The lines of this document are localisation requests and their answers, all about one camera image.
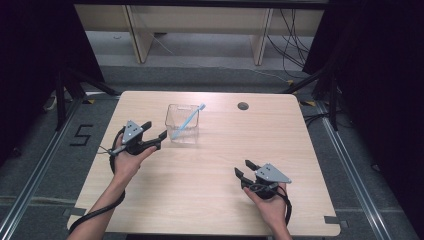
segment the finger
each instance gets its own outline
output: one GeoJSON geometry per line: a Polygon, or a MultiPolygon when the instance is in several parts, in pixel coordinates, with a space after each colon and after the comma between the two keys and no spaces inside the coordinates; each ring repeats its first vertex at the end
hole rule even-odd
{"type": "Polygon", "coordinates": [[[137,159],[140,161],[140,164],[143,162],[144,159],[152,155],[156,151],[156,146],[152,146],[141,152],[137,155],[137,159]]]}
{"type": "Polygon", "coordinates": [[[250,191],[248,187],[244,187],[243,191],[246,195],[255,203],[258,204],[261,201],[261,198],[254,192],[250,191]]]}
{"type": "Polygon", "coordinates": [[[116,139],[116,143],[115,143],[115,149],[119,148],[120,146],[122,146],[122,138],[124,137],[124,134],[121,133],[119,134],[118,138],[116,139]]]}
{"type": "Polygon", "coordinates": [[[278,188],[278,192],[279,193],[281,193],[281,194],[283,194],[283,195],[286,195],[287,194],[287,185],[286,185],[286,183],[279,183],[278,184],[278,186],[280,186],[280,188],[278,188]]]}

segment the wooden table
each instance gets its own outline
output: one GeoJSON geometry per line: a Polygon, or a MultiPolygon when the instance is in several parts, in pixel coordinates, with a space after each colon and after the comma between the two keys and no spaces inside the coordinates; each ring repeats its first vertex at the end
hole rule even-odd
{"type": "MultiPolygon", "coordinates": [[[[199,105],[197,144],[178,144],[168,137],[162,149],[145,162],[126,189],[109,232],[267,236],[271,232],[240,188],[234,167],[255,179],[245,159],[272,163],[292,179],[288,194],[293,205],[292,235],[335,236],[338,224],[327,187],[297,100],[292,95],[124,92],[101,146],[109,148],[128,120],[152,121],[143,139],[166,129],[169,104],[199,105]],[[245,102],[248,110],[237,105],[245,102]]],[[[76,208],[90,209],[112,178],[108,155],[97,154],[76,208]]],[[[71,216],[70,226],[78,216],[71,216]]]]}

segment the human hand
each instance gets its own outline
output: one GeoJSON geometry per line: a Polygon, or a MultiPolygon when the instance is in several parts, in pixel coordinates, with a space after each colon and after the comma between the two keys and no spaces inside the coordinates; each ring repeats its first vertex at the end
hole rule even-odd
{"type": "MultiPolygon", "coordinates": [[[[123,134],[118,136],[115,148],[122,146],[123,134]]],[[[138,155],[131,155],[127,151],[122,151],[115,157],[115,178],[130,181],[138,172],[141,163],[156,151],[156,147],[149,147],[138,155]]]]}
{"type": "MultiPolygon", "coordinates": [[[[286,190],[285,183],[279,183],[279,186],[286,190]]],[[[282,195],[286,193],[278,188],[278,192],[282,195]]],[[[291,239],[285,222],[286,203],[283,198],[275,195],[270,199],[262,199],[256,193],[244,187],[243,191],[256,204],[265,223],[271,228],[276,239],[291,239]]]]}

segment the cable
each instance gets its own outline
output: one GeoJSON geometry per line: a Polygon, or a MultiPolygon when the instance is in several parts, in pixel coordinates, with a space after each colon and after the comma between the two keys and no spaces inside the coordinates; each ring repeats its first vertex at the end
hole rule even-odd
{"type": "MultiPolygon", "coordinates": [[[[338,113],[344,113],[343,110],[337,110],[336,114],[338,113]]],[[[305,118],[305,123],[306,123],[306,128],[309,128],[309,126],[312,124],[312,122],[314,122],[317,119],[320,118],[324,118],[324,117],[329,117],[330,113],[326,112],[326,113],[320,113],[320,114],[316,114],[316,115],[309,115],[309,116],[303,116],[303,118],[305,118]]]]}
{"type": "MultiPolygon", "coordinates": [[[[147,25],[144,23],[144,21],[143,21],[143,19],[140,17],[140,19],[139,19],[139,22],[143,25],[143,27],[145,27],[146,29],[149,29],[148,27],[147,27],[147,25]]],[[[152,34],[151,32],[149,32],[149,35],[157,42],[157,43],[159,43],[159,45],[160,46],[162,46],[162,48],[163,49],[165,49],[168,53],[170,53],[172,56],[174,56],[174,57],[176,57],[177,55],[174,53],[174,52],[172,52],[171,50],[169,50],[169,48],[167,48],[161,41],[159,41],[159,39],[157,39],[156,37],[155,37],[155,35],[154,34],[152,34]]],[[[181,64],[183,64],[183,65],[192,65],[192,66],[197,66],[197,67],[201,67],[201,68],[211,68],[210,66],[203,66],[203,65],[200,65],[200,64],[195,64],[195,63],[186,63],[186,62],[182,62],[182,61],[179,61],[179,60],[177,60],[177,62],[179,62],[179,63],[181,63],[181,64]]],[[[215,68],[222,68],[222,69],[230,69],[230,70],[235,70],[234,68],[229,68],[229,67],[223,67],[223,66],[215,66],[215,68]]],[[[260,72],[260,71],[257,71],[257,70],[253,70],[253,69],[250,69],[250,68],[239,68],[238,70],[248,70],[248,71],[252,71],[252,72],[254,72],[254,73],[258,73],[258,74],[261,74],[261,75],[265,75],[265,76],[270,76],[270,77],[275,77],[275,78],[278,78],[278,79],[280,79],[280,80],[283,80],[284,82],[288,82],[288,80],[287,79],[284,79],[284,78],[282,78],[282,77],[279,77],[279,76],[277,76],[277,75],[274,75],[274,74],[269,74],[269,73],[264,73],[264,72],[260,72]]]]}
{"type": "MultiPolygon", "coordinates": [[[[112,148],[114,148],[115,146],[116,146],[116,141],[118,140],[118,137],[119,137],[119,135],[121,134],[121,133],[123,133],[124,132],[124,130],[125,130],[125,127],[123,127],[119,132],[118,132],[118,134],[116,135],[116,137],[115,137],[115,140],[113,141],[113,145],[112,145],[112,148]]],[[[110,167],[111,167],[111,169],[112,169],[112,172],[113,172],[113,174],[115,174],[115,157],[114,156],[110,156],[109,157],[109,161],[110,161],[110,167]]],[[[96,210],[96,211],[93,211],[93,212],[91,212],[91,213],[88,213],[88,214],[86,214],[86,215],[84,215],[84,216],[82,216],[82,217],[80,217],[78,220],[76,220],[72,225],[71,225],[71,227],[69,228],[69,234],[71,234],[74,230],[75,230],[75,228],[77,228],[81,223],[83,223],[83,222],[85,222],[85,221],[87,221],[87,220],[89,220],[89,219],[91,219],[91,218],[94,218],[94,217],[96,217],[96,216],[98,216],[98,215],[100,215],[100,214],[103,214],[103,213],[105,213],[105,212],[108,212],[108,211],[110,211],[110,210],[112,210],[112,209],[114,209],[114,208],[116,208],[119,204],[121,204],[122,203],[122,201],[124,201],[124,199],[125,199],[125,190],[124,190],[124,192],[122,192],[122,194],[121,194],[121,196],[114,202],[114,203],[112,203],[112,204],[110,204],[110,205],[108,205],[108,206],[106,206],[106,207],[103,207],[103,208],[101,208],[101,209],[98,209],[98,210],[96,210]]]]}
{"type": "Polygon", "coordinates": [[[283,50],[281,50],[270,38],[270,36],[267,36],[269,42],[271,43],[271,45],[274,47],[274,49],[280,53],[282,56],[288,58],[290,61],[292,61],[294,64],[296,64],[299,67],[303,67],[303,64],[299,61],[297,61],[294,57],[288,55],[287,53],[285,53],[283,50]]]}
{"type": "Polygon", "coordinates": [[[309,53],[309,49],[301,42],[301,40],[299,39],[299,37],[296,34],[296,24],[295,24],[295,21],[296,21],[296,10],[295,9],[292,9],[291,10],[291,13],[292,13],[292,22],[291,22],[291,27],[290,27],[289,26],[289,23],[288,23],[288,21],[286,19],[286,17],[284,16],[284,13],[283,13],[282,9],[280,9],[280,14],[281,14],[281,16],[282,16],[282,18],[284,20],[284,23],[285,23],[285,25],[287,27],[288,32],[289,32],[289,38],[286,39],[284,36],[282,36],[282,38],[286,41],[286,46],[284,48],[284,51],[282,51],[281,49],[278,49],[278,50],[276,49],[279,53],[284,52],[284,54],[283,54],[283,69],[284,69],[284,71],[286,73],[287,73],[287,71],[285,69],[285,63],[284,63],[284,58],[285,57],[288,58],[293,63],[295,63],[298,66],[300,66],[300,67],[303,68],[304,67],[304,64],[305,64],[305,61],[306,61],[306,58],[305,58],[303,52],[309,53]],[[291,45],[291,46],[293,46],[293,47],[295,47],[297,49],[300,62],[297,61],[297,60],[294,60],[295,59],[294,57],[291,57],[291,56],[289,57],[289,55],[287,53],[285,53],[287,51],[287,48],[288,48],[289,45],[291,45]]]}
{"type": "Polygon", "coordinates": [[[270,191],[270,192],[278,195],[279,197],[281,197],[284,200],[284,202],[286,203],[286,205],[287,205],[287,208],[286,208],[287,211],[286,211],[285,221],[286,221],[286,225],[288,225],[289,224],[289,221],[290,221],[291,213],[292,213],[292,205],[291,205],[291,202],[289,200],[289,196],[287,195],[286,190],[284,190],[284,188],[282,188],[280,186],[278,186],[278,188],[280,188],[281,190],[283,190],[284,195],[281,194],[281,193],[279,193],[278,191],[275,191],[273,189],[274,187],[272,187],[272,188],[270,187],[273,184],[267,186],[267,185],[264,185],[264,184],[255,183],[255,184],[252,184],[252,185],[249,186],[249,190],[252,191],[252,192],[254,192],[254,193],[260,192],[260,191],[266,191],[266,192],[267,191],[270,191]]]}
{"type": "Polygon", "coordinates": [[[109,150],[110,149],[106,149],[106,148],[104,148],[104,147],[102,147],[102,146],[99,146],[101,149],[103,149],[103,150],[105,150],[105,152],[97,152],[97,154],[105,154],[105,153],[109,153],[109,150]]]}

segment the forearm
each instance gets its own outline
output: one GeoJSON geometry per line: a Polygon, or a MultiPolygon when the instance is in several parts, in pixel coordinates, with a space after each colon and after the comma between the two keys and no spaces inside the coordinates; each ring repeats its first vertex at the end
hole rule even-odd
{"type": "Polygon", "coordinates": [[[285,224],[274,224],[271,231],[275,240],[292,240],[289,230],[285,224]]]}
{"type": "MultiPolygon", "coordinates": [[[[94,212],[116,202],[124,192],[128,182],[129,180],[114,177],[89,212],[94,212]]],[[[102,239],[114,210],[112,209],[81,223],[68,239],[102,239]]]]}

